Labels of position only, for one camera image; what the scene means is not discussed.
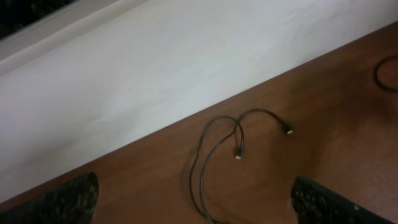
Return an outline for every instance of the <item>black cable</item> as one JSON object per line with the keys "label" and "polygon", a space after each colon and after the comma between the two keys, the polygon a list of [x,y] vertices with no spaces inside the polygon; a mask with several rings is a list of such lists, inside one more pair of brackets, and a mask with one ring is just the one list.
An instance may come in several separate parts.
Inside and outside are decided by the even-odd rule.
{"label": "black cable", "polygon": [[373,79],[374,79],[374,82],[376,83],[376,85],[378,87],[380,87],[382,90],[388,91],[390,93],[398,93],[398,90],[395,89],[395,88],[388,87],[385,84],[383,84],[383,82],[380,81],[380,79],[379,79],[379,70],[385,63],[387,63],[387,62],[389,62],[391,60],[394,60],[394,59],[398,59],[398,55],[393,55],[393,56],[390,56],[388,58],[385,58],[385,59],[381,60],[376,65],[376,67],[374,68],[374,71],[373,71]]}
{"label": "black cable", "polygon": [[[197,150],[197,156],[196,156],[196,158],[195,158],[195,160],[194,160],[194,162],[193,162],[193,165],[192,165],[192,169],[191,169],[191,173],[190,173],[190,186],[189,186],[189,188],[190,188],[190,193],[191,193],[191,199],[192,199],[192,202],[193,202],[195,208],[198,210],[198,212],[199,212],[202,216],[204,216],[204,217],[205,217],[210,223],[212,223],[212,224],[217,224],[217,223],[222,223],[222,222],[219,222],[219,221],[217,221],[217,220],[212,219],[212,217],[210,216],[210,214],[209,214],[209,212],[208,212],[208,210],[207,210],[207,208],[206,208],[206,205],[205,205],[205,199],[204,199],[204,196],[203,196],[203,186],[204,186],[204,177],[205,177],[205,171],[206,171],[207,163],[209,162],[210,157],[213,155],[213,153],[218,149],[218,147],[219,147],[221,144],[223,144],[228,138],[230,138],[230,137],[235,133],[236,128],[237,128],[238,126],[239,126],[240,131],[241,131],[241,144],[240,144],[240,147],[239,147],[238,151],[236,152],[235,158],[236,158],[236,159],[241,159],[241,158],[242,158],[242,156],[243,156],[243,149],[244,149],[244,147],[243,147],[243,146],[244,146],[244,134],[243,134],[242,126],[240,125],[240,121],[241,121],[246,115],[248,115],[248,114],[250,114],[250,113],[253,113],[253,112],[263,112],[263,113],[267,113],[267,114],[271,115],[274,119],[276,119],[276,120],[282,125],[282,130],[284,131],[285,134],[292,134],[292,133],[293,133],[292,128],[291,128],[287,123],[285,123],[284,121],[282,121],[276,114],[274,114],[274,113],[272,113],[272,112],[270,112],[270,111],[268,111],[268,110],[260,109],[260,108],[255,108],[255,109],[248,110],[248,111],[244,112],[241,116],[239,116],[238,119],[232,118],[232,117],[230,117],[230,116],[219,116],[219,117],[216,117],[216,118],[212,119],[212,120],[205,126],[205,128],[204,128],[204,130],[203,130],[203,132],[202,132],[202,134],[201,134],[201,138],[200,138],[200,142],[199,142],[199,147],[198,147],[198,150]],[[192,191],[192,176],[193,176],[193,170],[195,169],[195,166],[196,166],[196,163],[197,163],[197,160],[198,160],[198,156],[199,156],[199,150],[200,150],[200,148],[201,148],[203,139],[205,138],[205,135],[206,135],[206,133],[207,133],[208,128],[209,128],[210,125],[211,125],[214,121],[216,121],[217,119],[225,119],[225,118],[227,118],[227,119],[232,119],[232,120],[235,122],[235,127],[234,127],[233,131],[232,131],[230,134],[228,134],[226,137],[224,137],[219,143],[217,143],[217,144],[213,147],[213,149],[209,152],[209,154],[207,155],[207,157],[206,157],[206,159],[205,159],[205,162],[204,162],[204,164],[203,164],[203,167],[202,167],[202,170],[201,170],[201,174],[200,174],[200,185],[199,185],[200,202],[201,202],[201,206],[202,206],[202,209],[203,209],[203,211],[201,211],[201,210],[199,209],[199,207],[198,207],[196,201],[195,201],[195,198],[194,198],[194,196],[193,196],[193,191]]]}
{"label": "black cable", "polygon": [[197,164],[197,162],[198,162],[199,152],[200,152],[200,149],[201,149],[201,145],[203,144],[203,140],[204,140],[204,138],[205,138],[205,136],[206,136],[206,134],[207,134],[207,131],[208,131],[209,127],[210,127],[215,121],[217,121],[217,120],[219,120],[219,119],[231,119],[231,120],[233,120],[233,121],[235,122],[235,126],[234,126],[234,129],[232,130],[232,132],[229,133],[226,137],[224,137],[224,139],[221,140],[221,141],[224,142],[225,140],[227,140],[228,138],[230,138],[230,137],[235,133],[236,128],[239,126],[239,129],[240,129],[240,131],[241,131],[241,145],[240,145],[240,147],[243,147],[243,142],[244,142],[243,128],[242,128],[242,126],[239,124],[239,122],[238,122],[237,119],[235,119],[235,118],[233,118],[233,117],[231,117],[231,116],[218,116],[218,117],[213,118],[211,121],[209,121],[209,122],[206,124],[205,128],[203,128],[202,134],[201,134],[201,136],[200,136],[199,146],[198,146],[198,149],[197,149],[197,154],[196,154],[195,160],[193,161],[192,168],[191,168],[190,175],[189,175],[189,191],[190,191],[190,196],[191,196],[191,200],[192,200],[192,202],[193,202],[193,205],[195,206],[196,210],[197,210],[203,217],[207,218],[211,223],[214,223],[214,224],[216,224],[216,223],[225,224],[225,223],[223,223],[223,222],[220,222],[220,221],[217,221],[217,220],[212,219],[212,218],[210,217],[210,214],[208,213],[206,207],[203,207],[204,203],[202,203],[202,208],[204,208],[203,211],[201,211],[201,210],[199,209],[199,206],[198,206],[198,204],[196,203],[195,197],[194,197],[194,195],[193,195],[193,190],[192,190],[192,177],[193,177],[193,171],[195,170],[195,166],[196,166],[196,164]]}

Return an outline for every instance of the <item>brown desk surface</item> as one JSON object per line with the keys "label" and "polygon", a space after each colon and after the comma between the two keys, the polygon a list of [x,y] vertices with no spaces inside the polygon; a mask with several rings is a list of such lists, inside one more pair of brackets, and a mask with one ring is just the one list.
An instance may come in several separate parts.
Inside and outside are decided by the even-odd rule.
{"label": "brown desk surface", "polygon": [[[398,222],[398,95],[381,91],[371,78],[380,59],[397,53],[395,23],[17,196],[0,210],[92,170],[101,191],[94,223],[206,223],[188,194],[202,128],[216,115],[259,107],[281,115],[294,135],[283,135],[266,115],[247,117],[244,159],[234,159],[230,139],[208,167],[206,201],[213,214],[231,223],[296,223],[289,193],[294,178],[305,174]],[[231,127],[220,121],[210,129],[202,162]]]}

